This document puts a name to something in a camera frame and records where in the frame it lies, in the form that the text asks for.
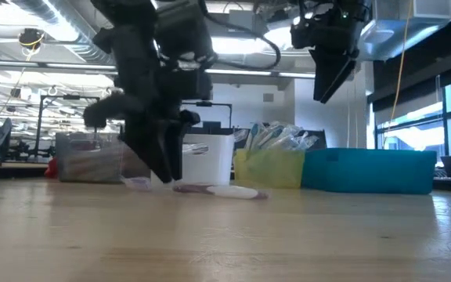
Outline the small red bin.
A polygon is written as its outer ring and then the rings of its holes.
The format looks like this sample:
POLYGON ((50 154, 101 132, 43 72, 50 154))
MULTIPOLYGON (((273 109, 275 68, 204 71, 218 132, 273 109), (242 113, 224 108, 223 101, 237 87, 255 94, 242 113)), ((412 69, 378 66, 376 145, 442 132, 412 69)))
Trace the small red bin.
POLYGON ((57 179, 58 178, 58 165, 57 165, 57 159, 53 157, 49 163, 48 167, 45 170, 45 177, 47 179, 57 179))

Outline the yellow plastic bin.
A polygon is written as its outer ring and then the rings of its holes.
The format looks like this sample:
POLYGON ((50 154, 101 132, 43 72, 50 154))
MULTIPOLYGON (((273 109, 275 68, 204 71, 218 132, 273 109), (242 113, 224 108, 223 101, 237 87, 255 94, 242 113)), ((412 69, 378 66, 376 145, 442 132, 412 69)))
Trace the yellow plastic bin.
POLYGON ((305 152, 303 150, 245 150, 233 157, 234 181, 242 186, 299 190, 305 152))

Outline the black framed window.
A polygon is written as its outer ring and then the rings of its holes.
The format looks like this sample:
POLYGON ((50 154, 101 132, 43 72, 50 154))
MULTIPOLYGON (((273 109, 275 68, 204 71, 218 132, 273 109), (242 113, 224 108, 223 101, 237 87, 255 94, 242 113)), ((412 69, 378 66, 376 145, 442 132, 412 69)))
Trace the black framed window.
POLYGON ((451 84, 442 86, 437 77, 432 92, 402 102, 405 97, 394 98, 395 106, 372 106, 377 148, 451 156, 451 84))

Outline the white plastic bin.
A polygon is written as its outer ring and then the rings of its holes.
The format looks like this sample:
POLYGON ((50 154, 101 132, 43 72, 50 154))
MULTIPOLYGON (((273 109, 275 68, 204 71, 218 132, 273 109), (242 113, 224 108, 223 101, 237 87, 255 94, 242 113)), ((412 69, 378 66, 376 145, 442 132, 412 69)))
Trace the white plastic bin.
POLYGON ((183 145, 205 145, 203 153, 182 152, 181 184, 228 184, 233 160, 232 135, 186 134, 183 145))

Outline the teal plastic bin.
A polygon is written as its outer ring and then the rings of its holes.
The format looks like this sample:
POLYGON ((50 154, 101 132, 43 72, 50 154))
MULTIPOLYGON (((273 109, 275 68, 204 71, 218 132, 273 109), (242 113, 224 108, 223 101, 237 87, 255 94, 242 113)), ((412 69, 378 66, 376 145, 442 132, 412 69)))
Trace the teal plastic bin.
POLYGON ((429 194, 434 151, 329 148, 305 155, 301 186, 335 193, 429 194))

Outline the silver rectangular air duct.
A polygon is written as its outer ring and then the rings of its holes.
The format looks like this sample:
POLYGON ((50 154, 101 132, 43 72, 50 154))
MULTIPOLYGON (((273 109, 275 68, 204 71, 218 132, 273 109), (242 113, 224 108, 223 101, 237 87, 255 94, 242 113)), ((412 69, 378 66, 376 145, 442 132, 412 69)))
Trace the silver rectangular air duct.
POLYGON ((451 22, 451 0, 372 0, 359 39, 359 59, 385 61, 451 22))

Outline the grey translucent bin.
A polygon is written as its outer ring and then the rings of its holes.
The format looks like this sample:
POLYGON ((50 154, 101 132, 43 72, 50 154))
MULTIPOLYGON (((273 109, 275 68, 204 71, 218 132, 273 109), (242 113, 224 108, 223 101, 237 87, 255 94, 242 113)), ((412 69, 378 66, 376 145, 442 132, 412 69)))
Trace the grey translucent bin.
POLYGON ((150 177, 148 166, 117 133, 58 133, 55 159, 61 182, 120 183, 150 177))

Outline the grey ceiling box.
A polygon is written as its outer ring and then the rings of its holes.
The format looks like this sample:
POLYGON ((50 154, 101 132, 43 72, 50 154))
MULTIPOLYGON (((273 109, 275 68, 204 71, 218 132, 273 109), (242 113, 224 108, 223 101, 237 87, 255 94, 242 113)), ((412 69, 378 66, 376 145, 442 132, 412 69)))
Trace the grey ceiling box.
POLYGON ((228 31, 242 31, 243 29, 252 31, 254 29, 255 14, 250 10, 235 10, 229 11, 228 22, 240 29, 229 27, 228 31))

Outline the black ceiling fixture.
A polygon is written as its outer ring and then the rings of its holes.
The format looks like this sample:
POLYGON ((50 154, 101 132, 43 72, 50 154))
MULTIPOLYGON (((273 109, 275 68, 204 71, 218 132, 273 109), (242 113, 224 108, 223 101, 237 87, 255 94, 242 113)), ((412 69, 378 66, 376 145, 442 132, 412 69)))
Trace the black ceiling fixture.
POLYGON ((44 38, 44 31, 35 28, 25 28, 18 35, 18 42, 25 49, 37 51, 41 47, 41 42, 44 38))

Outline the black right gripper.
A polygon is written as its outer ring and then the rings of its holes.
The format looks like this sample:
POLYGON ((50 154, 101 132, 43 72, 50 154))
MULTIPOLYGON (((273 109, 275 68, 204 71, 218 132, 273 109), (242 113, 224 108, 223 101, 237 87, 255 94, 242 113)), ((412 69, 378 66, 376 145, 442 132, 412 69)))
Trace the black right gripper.
POLYGON ((312 48, 316 63, 313 99, 327 103, 355 69, 358 41, 370 18, 370 0, 295 0, 290 26, 295 49, 312 48))

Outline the purple toothbrush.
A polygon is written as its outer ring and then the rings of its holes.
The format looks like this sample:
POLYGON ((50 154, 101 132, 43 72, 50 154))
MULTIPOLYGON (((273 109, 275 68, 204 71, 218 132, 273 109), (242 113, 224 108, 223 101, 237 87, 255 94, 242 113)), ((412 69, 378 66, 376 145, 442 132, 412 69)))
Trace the purple toothbrush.
POLYGON ((121 181, 130 189, 144 192, 161 190, 167 186, 171 191, 177 193, 200 193, 216 197, 244 200, 265 200, 269 198, 269 195, 265 192, 234 185, 170 183, 154 186, 147 177, 121 177, 121 181))

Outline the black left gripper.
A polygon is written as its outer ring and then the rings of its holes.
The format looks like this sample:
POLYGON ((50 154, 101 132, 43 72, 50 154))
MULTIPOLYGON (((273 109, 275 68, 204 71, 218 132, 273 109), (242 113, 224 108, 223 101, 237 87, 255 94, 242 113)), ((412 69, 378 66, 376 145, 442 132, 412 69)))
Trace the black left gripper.
POLYGON ((110 15, 95 45, 115 59, 120 94, 88 106, 85 125, 104 128, 124 121, 124 142, 161 182, 182 178, 183 138, 200 116, 182 101, 207 99, 212 90, 207 69, 193 62, 168 62, 155 41, 157 15, 110 15))

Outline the long ceiling light strip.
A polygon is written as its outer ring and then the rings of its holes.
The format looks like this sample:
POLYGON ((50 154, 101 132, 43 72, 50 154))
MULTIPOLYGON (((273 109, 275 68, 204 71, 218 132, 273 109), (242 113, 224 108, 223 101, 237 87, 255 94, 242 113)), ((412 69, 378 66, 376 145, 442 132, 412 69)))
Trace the long ceiling light strip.
MULTIPOLYGON (((88 74, 112 74, 112 75, 117 74, 117 68, 111 65, 0 60, 0 68, 9 69, 11 67, 65 70, 65 71, 84 71, 88 74)), ((297 72, 266 71, 266 70, 207 69, 206 72, 209 74, 228 74, 228 75, 245 75, 245 76, 278 77, 278 78, 313 79, 316 77, 314 73, 297 73, 297 72)))

